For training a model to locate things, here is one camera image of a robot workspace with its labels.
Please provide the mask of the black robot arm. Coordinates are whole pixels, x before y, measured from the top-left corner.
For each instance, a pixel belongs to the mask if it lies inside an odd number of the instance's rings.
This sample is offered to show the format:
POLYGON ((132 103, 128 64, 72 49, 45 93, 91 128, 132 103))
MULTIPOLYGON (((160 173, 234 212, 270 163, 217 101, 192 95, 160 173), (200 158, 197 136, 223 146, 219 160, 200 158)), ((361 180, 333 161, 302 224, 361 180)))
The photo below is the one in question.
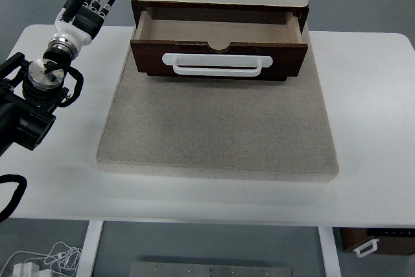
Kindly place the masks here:
POLYGON ((98 35, 115 0, 67 0, 43 56, 18 52, 1 64, 1 152, 17 143, 34 150, 56 120, 53 112, 80 96, 84 77, 72 67, 98 35))

